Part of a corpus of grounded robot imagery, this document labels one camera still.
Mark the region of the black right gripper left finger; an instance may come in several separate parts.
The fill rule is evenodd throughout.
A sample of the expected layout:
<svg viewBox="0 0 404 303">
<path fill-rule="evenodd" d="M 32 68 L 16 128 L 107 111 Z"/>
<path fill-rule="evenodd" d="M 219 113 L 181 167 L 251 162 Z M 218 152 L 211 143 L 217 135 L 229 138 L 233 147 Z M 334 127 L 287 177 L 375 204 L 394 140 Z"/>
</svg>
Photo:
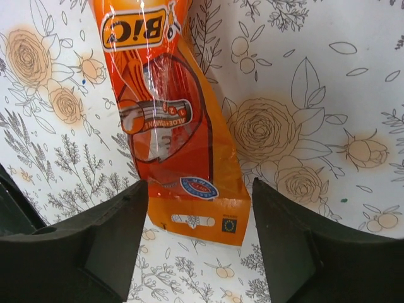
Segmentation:
<svg viewBox="0 0 404 303">
<path fill-rule="evenodd" d="M 1 237 L 1 302 L 125 302 L 147 209 L 138 181 L 69 219 Z"/>
</svg>

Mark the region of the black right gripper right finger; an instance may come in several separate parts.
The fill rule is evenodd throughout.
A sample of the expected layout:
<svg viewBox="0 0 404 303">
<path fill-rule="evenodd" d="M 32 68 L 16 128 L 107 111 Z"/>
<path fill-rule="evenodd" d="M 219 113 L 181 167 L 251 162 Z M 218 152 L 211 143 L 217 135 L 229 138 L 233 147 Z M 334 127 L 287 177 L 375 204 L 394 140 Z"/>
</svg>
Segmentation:
<svg viewBox="0 0 404 303">
<path fill-rule="evenodd" d="M 252 205 L 272 302 L 402 302 L 403 241 L 327 219 L 255 179 Z"/>
</svg>

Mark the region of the orange small razor packet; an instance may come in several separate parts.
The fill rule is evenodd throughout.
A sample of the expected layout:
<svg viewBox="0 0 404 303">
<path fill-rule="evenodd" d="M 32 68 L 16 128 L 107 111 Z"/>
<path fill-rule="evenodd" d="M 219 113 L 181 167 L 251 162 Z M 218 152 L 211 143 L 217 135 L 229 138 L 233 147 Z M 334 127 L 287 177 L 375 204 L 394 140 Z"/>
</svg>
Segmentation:
<svg viewBox="0 0 404 303">
<path fill-rule="evenodd" d="M 215 93 L 188 46 L 189 1 L 91 1 L 148 216 L 168 232 L 240 246 L 251 199 Z"/>
</svg>

